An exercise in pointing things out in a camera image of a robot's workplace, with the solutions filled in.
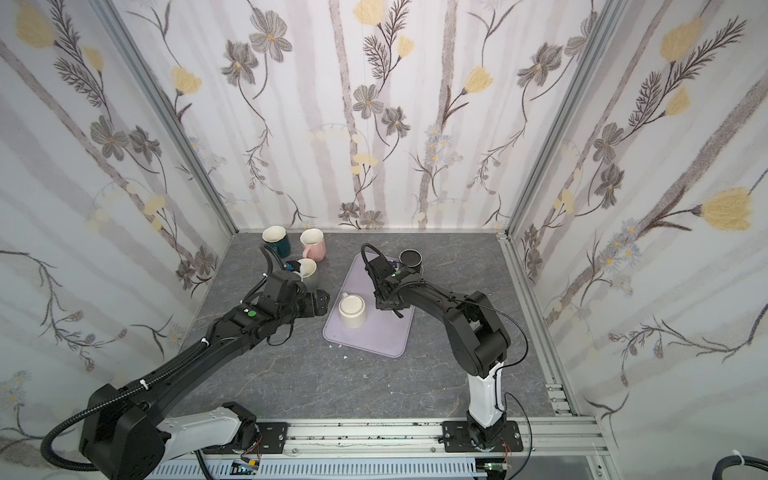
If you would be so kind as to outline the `grey mug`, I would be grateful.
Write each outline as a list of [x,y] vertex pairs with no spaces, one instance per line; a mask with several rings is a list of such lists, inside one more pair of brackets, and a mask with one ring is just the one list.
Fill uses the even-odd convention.
[[317,262],[311,258],[301,258],[298,260],[298,274],[302,283],[308,291],[316,291],[320,284],[320,274]]

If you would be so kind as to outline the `black mug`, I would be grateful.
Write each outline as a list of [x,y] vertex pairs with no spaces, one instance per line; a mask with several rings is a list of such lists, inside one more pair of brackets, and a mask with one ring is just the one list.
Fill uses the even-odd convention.
[[410,268],[416,272],[422,270],[423,257],[418,250],[405,249],[399,254],[399,262],[407,268]]

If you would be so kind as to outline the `pink mug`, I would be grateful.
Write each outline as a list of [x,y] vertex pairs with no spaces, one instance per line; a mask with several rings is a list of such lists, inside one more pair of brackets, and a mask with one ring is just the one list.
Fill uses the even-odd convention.
[[322,230],[318,228],[305,230],[300,236],[300,242],[303,246],[303,258],[308,258],[315,262],[321,262],[325,259],[327,247]]

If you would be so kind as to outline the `dark teal mug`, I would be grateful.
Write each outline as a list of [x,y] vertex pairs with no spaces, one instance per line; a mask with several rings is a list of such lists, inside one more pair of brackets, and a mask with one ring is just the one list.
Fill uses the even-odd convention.
[[262,240],[281,259],[290,256],[291,244],[285,227],[280,225],[267,227],[262,232]]

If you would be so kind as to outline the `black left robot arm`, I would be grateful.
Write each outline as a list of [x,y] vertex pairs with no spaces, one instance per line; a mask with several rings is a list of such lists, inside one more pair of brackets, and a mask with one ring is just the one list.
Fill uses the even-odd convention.
[[79,452],[110,479],[145,478],[173,441],[159,426],[187,394],[281,326],[327,314],[329,301],[326,291],[309,291],[292,272],[268,275],[251,302],[215,319],[195,345],[119,389],[107,384],[92,394],[89,407],[106,406],[85,418]]

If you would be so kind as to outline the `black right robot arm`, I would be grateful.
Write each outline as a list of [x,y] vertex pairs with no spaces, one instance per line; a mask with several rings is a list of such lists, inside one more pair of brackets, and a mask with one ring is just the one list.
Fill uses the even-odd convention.
[[435,286],[416,270],[397,267],[382,255],[363,254],[362,258],[377,309],[399,311],[413,306],[442,322],[451,352],[468,375],[470,441],[479,449],[490,449],[507,422],[499,404],[499,376],[511,338],[488,297],[479,291],[467,295]]

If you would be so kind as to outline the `cream white mug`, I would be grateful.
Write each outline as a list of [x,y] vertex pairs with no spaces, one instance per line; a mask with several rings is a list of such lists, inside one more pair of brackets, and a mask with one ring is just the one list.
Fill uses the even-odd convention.
[[366,303],[360,295],[342,293],[338,311],[346,328],[357,329],[366,322]]

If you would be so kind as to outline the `lavender plastic tray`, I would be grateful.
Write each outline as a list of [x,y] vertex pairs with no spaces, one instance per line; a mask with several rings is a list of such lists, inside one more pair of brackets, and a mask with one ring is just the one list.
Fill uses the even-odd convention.
[[[330,309],[323,328],[323,337],[331,343],[388,358],[398,358],[406,349],[415,308],[412,306],[401,310],[400,315],[393,311],[377,310],[373,291],[373,284],[365,271],[362,256],[357,253]],[[344,292],[360,295],[365,300],[366,322],[360,328],[346,328],[341,321],[338,306]]]

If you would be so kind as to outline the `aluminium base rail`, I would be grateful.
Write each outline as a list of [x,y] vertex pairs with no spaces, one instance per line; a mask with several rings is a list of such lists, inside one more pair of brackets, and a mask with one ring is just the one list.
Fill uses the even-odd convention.
[[618,479],[590,417],[511,418],[488,451],[456,419],[266,420],[259,444],[187,453],[152,479]]

